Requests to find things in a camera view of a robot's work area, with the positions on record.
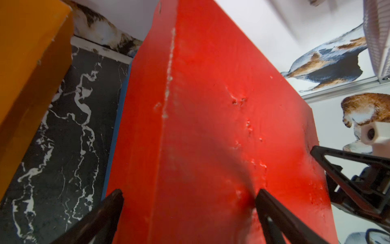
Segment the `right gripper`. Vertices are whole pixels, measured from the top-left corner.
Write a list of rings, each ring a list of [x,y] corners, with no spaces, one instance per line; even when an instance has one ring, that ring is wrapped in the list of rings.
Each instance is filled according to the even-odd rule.
[[[314,146],[310,154],[326,172],[332,204],[338,209],[390,230],[390,160],[322,146]],[[363,163],[367,167],[351,179],[342,167],[326,156]]]

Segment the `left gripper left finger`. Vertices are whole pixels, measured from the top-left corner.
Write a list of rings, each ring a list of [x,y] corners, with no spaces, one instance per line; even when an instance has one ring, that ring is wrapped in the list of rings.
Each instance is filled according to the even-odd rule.
[[[124,205],[123,192],[114,190],[70,230],[55,239],[53,244],[111,244],[117,231]]]

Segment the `red shoebox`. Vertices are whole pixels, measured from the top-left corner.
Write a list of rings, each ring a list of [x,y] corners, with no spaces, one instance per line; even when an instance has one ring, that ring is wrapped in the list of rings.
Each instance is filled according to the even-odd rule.
[[[157,4],[123,107],[116,244],[263,244],[260,189],[338,242],[311,108],[216,2]]]

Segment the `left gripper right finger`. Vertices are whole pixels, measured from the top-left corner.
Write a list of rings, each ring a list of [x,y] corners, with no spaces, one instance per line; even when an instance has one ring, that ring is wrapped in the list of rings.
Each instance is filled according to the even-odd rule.
[[[267,244],[326,244],[318,234],[306,226],[267,190],[260,189],[256,210]]]

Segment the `orange shoebox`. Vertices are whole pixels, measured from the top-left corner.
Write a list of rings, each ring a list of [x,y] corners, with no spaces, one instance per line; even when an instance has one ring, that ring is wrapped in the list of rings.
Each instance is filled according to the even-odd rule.
[[[62,1],[1,1],[1,194],[71,65],[73,13]]]

